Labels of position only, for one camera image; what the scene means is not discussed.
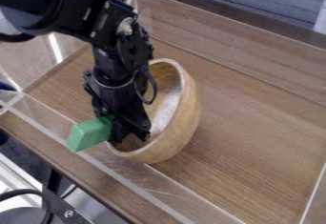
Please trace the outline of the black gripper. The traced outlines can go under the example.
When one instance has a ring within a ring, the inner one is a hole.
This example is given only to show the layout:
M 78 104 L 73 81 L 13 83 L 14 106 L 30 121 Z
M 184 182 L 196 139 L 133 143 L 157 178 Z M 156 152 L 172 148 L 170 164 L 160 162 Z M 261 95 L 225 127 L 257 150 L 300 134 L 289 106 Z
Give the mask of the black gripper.
M 150 122 L 145 105 L 152 99 L 145 98 L 152 76 L 148 70 L 133 71 L 121 80 L 108 79 L 98 70 L 82 74 L 84 90 L 92 97 L 96 117 L 113 116 L 110 143 L 121 143 L 133 134 L 141 141 L 149 138 Z

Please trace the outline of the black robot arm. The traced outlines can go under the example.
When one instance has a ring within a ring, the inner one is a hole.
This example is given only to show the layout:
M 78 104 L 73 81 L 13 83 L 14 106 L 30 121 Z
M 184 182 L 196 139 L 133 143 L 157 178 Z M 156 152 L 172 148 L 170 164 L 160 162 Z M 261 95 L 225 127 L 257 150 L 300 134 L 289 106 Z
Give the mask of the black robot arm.
M 149 75 L 153 45 L 124 0 L 0 0 L 0 11 L 17 30 L 0 32 L 0 41 L 25 42 L 57 32 L 92 45 L 94 65 L 84 72 L 84 89 L 94 115 L 113 119 L 108 139 L 120 142 L 133 134 L 149 138 L 144 106 L 146 89 L 156 87 Z

